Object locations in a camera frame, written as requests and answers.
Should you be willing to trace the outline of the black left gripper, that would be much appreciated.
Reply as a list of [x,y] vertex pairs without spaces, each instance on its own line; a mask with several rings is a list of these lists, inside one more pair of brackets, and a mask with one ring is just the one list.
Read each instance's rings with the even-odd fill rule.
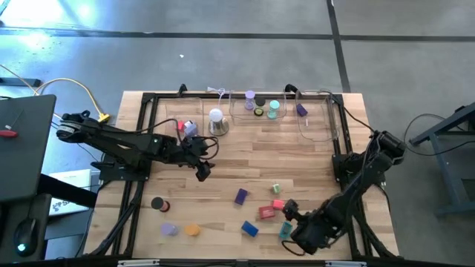
[[212,164],[208,161],[201,164],[203,157],[208,155],[207,150],[192,149],[189,140],[184,140],[172,149],[172,162],[175,164],[198,164],[195,176],[200,182],[203,182],[211,174],[212,168]]

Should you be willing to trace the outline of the teal small calculator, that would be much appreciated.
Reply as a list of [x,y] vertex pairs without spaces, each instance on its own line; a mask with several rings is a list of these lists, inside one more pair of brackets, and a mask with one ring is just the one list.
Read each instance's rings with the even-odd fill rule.
[[281,230],[279,231],[279,237],[282,239],[282,240],[286,240],[289,238],[290,234],[292,233],[292,224],[288,221],[284,221],[282,226],[281,226]]

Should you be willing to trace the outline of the black hourglass red sand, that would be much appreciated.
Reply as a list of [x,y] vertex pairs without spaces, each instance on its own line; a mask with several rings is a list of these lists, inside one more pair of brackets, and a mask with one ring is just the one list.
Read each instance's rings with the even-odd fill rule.
[[169,211],[171,206],[170,206],[170,202],[163,199],[162,197],[155,197],[151,201],[151,207],[155,210],[165,213]]

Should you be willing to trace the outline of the purple small calculator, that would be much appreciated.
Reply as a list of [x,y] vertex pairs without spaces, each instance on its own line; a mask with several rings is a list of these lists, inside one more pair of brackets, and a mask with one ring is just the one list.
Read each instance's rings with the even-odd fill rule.
[[234,203],[237,205],[243,205],[249,192],[245,189],[240,188],[236,194]]

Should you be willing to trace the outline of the white bulb brass lamp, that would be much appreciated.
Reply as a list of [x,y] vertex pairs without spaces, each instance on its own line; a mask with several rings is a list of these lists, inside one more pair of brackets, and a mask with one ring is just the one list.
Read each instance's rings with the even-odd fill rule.
[[229,131],[229,123],[219,108],[209,111],[209,132],[213,136],[223,136]]

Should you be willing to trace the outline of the blue small calculator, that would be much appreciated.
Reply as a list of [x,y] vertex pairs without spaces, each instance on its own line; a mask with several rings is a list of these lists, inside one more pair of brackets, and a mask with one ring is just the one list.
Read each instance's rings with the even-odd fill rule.
[[245,221],[243,223],[243,225],[241,226],[241,230],[251,237],[255,237],[259,232],[259,229],[248,221]]

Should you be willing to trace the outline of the clear plastic bin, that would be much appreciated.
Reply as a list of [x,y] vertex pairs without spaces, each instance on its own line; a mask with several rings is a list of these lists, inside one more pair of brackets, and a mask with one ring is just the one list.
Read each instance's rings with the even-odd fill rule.
[[[255,97],[260,96],[266,100],[266,104],[263,107],[264,113],[263,116],[256,116],[254,115],[254,110],[249,111],[245,109],[245,91],[231,91],[229,93],[229,114],[233,120],[233,122],[240,123],[240,124],[257,124],[258,122],[265,122],[265,123],[272,123],[278,124],[287,113],[287,100],[288,94],[284,92],[264,92],[264,91],[257,91],[255,92]],[[269,103],[272,100],[278,100],[280,102],[280,109],[279,109],[279,116],[277,119],[269,119],[267,117],[267,111],[269,110]]]
[[177,121],[191,120],[197,125],[198,135],[203,135],[204,126],[204,104],[199,98],[182,98],[182,99],[164,99],[166,119],[176,119]]
[[[300,117],[297,114],[296,105],[298,103],[301,103],[308,111],[305,117]],[[295,93],[295,114],[298,130],[304,139],[311,142],[331,142],[339,138],[334,102],[328,93],[318,90],[297,90]]]

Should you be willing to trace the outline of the white printed box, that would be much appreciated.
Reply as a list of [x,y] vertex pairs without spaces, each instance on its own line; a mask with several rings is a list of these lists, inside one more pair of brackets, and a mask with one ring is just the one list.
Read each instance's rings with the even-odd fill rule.
[[[83,169],[78,171],[65,171],[58,173],[49,174],[50,177],[53,177],[61,182],[83,188],[86,190],[91,190],[91,169]],[[77,205],[76,203],[69,202],[66,200],[61,200],[53,198],[50,204],[49,215],[51,217],[72,214],[82,211],[87,211],[88,207],[83,205]]]

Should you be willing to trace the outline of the black desk support bar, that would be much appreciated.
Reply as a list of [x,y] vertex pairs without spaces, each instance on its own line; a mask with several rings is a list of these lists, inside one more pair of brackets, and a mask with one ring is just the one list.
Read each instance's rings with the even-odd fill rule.
[[67,184],[45,174],[40,175],[37,193],[50,194],[54,198],[73,202],[87,208],[94,208],[96,205],[97,193]]

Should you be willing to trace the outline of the black computer mouse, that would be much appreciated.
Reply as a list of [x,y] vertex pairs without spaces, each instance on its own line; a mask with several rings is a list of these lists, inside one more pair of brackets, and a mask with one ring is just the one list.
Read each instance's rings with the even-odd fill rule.
[[13,243],[16,253],[21,257],[33,254],[37,248],[37,220],[26,218],[16,227],[13,235]]

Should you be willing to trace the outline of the blue-grey metal table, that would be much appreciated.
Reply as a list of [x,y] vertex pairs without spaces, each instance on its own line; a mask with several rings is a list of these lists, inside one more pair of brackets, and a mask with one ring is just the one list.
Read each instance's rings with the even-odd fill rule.
[[408,139],[409,151],[434,158],[443,181],[442,194],[448,202],[437,208],[437,217],[475,214],[475,196],[469,194],[467,185],[475,186],[475,102],[462,106],[448,116],[432,113],[416,116],[417,119],[433,117],[437,123]]

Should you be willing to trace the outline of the black lower desk shelf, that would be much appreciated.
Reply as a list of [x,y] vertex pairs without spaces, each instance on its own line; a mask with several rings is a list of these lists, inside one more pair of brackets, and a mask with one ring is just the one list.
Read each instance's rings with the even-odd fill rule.
[[[39,194],[30,199],[5,203],[0,216],[0,266],[41,261],[45,258],[45,232],[48,224],[52,196]],[[35,252],[27,257],[16,253],[13,235],[17,225],[26,218],[37,220],[38,244]]]

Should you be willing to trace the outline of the black floor bar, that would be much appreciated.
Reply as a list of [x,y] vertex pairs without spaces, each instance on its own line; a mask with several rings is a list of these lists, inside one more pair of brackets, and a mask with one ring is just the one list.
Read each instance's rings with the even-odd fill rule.
[[19,78],[7,78],[7,77],[0,77],[0,85],[5,85],[5,86],[25,86],[27,87],[28,85],[37,88],[42,84],[42,81],[40,79],[24,79],[22,81]]

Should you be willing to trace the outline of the silver metal bracket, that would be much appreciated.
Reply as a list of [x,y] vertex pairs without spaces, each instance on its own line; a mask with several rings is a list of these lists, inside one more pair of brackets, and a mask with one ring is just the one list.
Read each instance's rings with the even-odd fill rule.
[[120,260],[117,267],[160,267],[160,261],[154,259]]
[[346,260],[328,260],[325,267],[367,267],[366,262],[346,261]]

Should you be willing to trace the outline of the black aluminium table frame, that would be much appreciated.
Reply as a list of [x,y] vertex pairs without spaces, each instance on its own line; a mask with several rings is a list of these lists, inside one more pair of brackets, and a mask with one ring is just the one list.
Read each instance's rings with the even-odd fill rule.
[[[286,116],[278,124],[236,124],[229,114],[228,99],[218,100],[214,93],[191,92],[182,98],[202,99],[204,134],[212,108],[221,107],[230,121],[229,132],[220,138],[212,173],[206,181],[199,182],[190,168],[155,162],[144,186],[138,218],[125,224],[117,251],[124,252],[129,247],[128,238],[134,236],[134,258],[296,261],[296,247],[280,244],[283,214],[261,220],[258,209],[276,198],[272,193],[275,183],[281,186],[279,198],[295,200],[302,211],[317,208],[339,191],[332,155],[363,151],[370,135],[362,95],[342,96],[349,111],[348,129],[340,133],[336,142],[304,139],[292,102],[287,102]],[[122,96],[117,126],[133,130],[158,122],[158,133],[173,134],[175,119],[166,118],[163,100],[182,98],[173,93],[127,91]],[[249,192],[243,205],[234,203],[240,188]],[[169,211],[153,209],[151,201],[155,197],[169,201]],[[259,229],[255,237],[241,230],[245,221]],[[176,225],[178,234],[162,235],[163,223]],[[186,225],[193,223],[201,228],[196,237],[184,231]]]

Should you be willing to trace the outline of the red handled screwdriver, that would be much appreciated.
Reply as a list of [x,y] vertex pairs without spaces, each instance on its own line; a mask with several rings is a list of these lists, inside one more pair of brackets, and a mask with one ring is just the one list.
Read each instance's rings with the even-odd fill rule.
[[23,109],[7,111],[0,117],[0,137],[16,138],[19,136],[19,122],[24,113]]

